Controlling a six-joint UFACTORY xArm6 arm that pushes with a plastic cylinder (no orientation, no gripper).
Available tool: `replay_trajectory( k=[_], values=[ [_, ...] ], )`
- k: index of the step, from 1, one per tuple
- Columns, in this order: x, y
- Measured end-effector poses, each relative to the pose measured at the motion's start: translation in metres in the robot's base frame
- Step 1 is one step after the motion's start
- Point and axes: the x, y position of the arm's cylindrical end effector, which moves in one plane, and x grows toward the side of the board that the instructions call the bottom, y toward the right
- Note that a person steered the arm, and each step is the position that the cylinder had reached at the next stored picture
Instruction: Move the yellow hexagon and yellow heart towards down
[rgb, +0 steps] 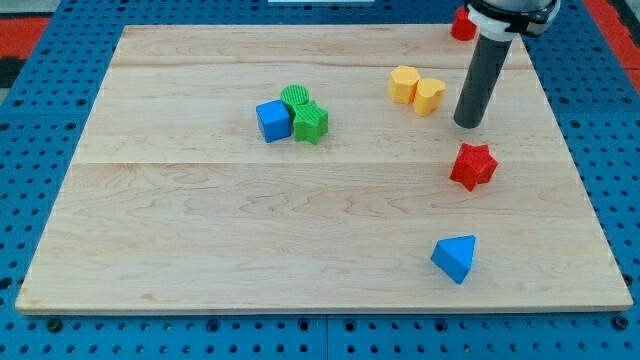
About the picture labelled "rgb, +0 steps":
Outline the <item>robot arm flange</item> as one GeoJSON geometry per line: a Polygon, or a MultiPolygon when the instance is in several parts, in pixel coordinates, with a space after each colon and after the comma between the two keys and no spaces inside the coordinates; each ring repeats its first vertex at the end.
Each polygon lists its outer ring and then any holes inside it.
{"type": "Polygon", "coordinates": [[[560,0],[466,0],[469,20],[481,35],[511,41],[517,34],[539,37],[554,22],[560,0]]]}

